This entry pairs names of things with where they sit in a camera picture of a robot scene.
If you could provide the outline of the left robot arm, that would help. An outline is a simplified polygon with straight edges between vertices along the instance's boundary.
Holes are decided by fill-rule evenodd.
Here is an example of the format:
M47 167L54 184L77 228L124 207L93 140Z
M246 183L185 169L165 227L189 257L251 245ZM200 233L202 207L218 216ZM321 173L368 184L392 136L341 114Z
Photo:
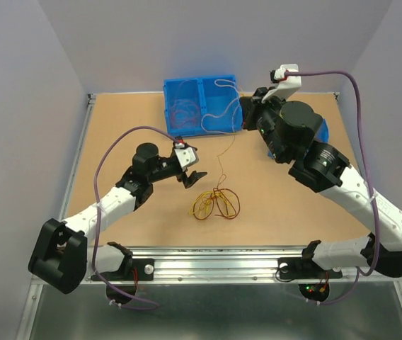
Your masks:
M140 208L157 181L174 177L185 188L192 187L205 176L203 172L187 172L198 161L197 148L184 142L173 144L169 157L160 156L155 144L140 144L131 166L99 201L62 221L51 218L43 224L28 270L64 294L96 273L131 278L129 249L117 242L94 249L91 242L111 224Z

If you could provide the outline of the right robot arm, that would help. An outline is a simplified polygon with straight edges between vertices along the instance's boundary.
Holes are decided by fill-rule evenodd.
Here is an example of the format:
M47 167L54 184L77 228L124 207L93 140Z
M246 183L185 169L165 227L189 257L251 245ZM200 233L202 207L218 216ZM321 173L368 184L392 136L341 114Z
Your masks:
M240 98L244 130L256 130L278 164L291 164L297 182L337 203L369 230L342 242L314 240L290 258L285 279L322 278L334 268L369 267L402 276L402 210L372 189L349 159L316 135L323 118L301 101L286 101L259 88Z

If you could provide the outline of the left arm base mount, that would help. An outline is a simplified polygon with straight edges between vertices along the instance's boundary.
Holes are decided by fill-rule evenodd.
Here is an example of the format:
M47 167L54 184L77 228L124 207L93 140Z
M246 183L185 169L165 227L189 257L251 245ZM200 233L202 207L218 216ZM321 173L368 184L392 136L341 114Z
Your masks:
M122 264L115 272L104 272L102 276L108 281L153 281L154 264L152 258L128 259L126 264Z

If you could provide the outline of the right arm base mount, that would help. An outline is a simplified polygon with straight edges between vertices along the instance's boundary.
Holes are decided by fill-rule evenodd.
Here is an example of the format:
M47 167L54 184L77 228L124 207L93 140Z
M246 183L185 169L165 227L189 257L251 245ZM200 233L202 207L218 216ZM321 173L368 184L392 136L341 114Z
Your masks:
M321 280L321 279L339 279L343 277L342 271L332 269L322 269L311 259L302 259L300 257L287 257L280 259L277 269L278 276L282 280Z

